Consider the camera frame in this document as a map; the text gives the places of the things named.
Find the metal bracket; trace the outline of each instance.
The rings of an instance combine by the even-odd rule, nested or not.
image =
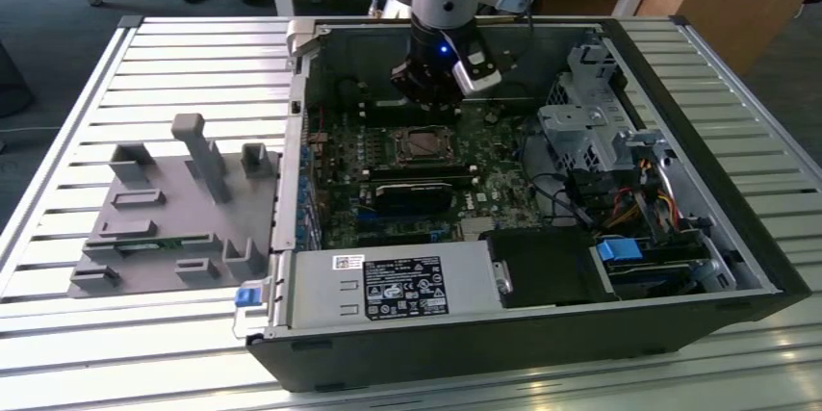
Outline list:
[[[311,18],[293,19],[288,23],[288,29],[285,31],[285,45],[288,47],[288,53],[292,57],[301,57],[320,44],[316,41],[316,22]]]

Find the green circuit board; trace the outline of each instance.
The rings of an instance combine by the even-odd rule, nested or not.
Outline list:
[[[466,241],[476,235],[474,230],[463,230],[468,223],[484,228],[535,227],[543,223],[518,160],[523,120],[490,113],[487,103],[470,102],[462,104],[462,117],[448,127],[367,128],[350,115],[328,124],[327,132],[312,144],[319,159],[315,182],[323,248],[412,244],[406,240]],[[434,137],[448,139],[447,153],[426,144]],[[447,212],[383,218],[371,206],[374,187],[362,180],[362,171],[410,163],[474,165],[478,181],[455,188]]]

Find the sticker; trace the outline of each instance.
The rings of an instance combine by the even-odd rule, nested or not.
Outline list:
[[[439,257],[363,262],[366,316],[372,321],[448,314]]]
[[[362,261],[364,255],[335,255],[332,258],[331,269],[332,270],[359,270],[362,268]]]

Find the white cable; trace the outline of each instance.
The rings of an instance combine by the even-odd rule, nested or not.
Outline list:
[[[60,130],[61,127],[20,127],[19,129],[0,129],[0,134],[7,132],[28,132],[29,130]]]

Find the red wire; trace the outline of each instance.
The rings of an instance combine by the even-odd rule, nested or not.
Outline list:
[[[611,216],[612,217],[616,217],[616,211],[619,210],[619,199],[622,198],[622,195],[624,193],[628,193],[630,191],[631,191],[630,188],[622,188],[616,192],[616,196],[614,197],[614,210],[611,211]]]

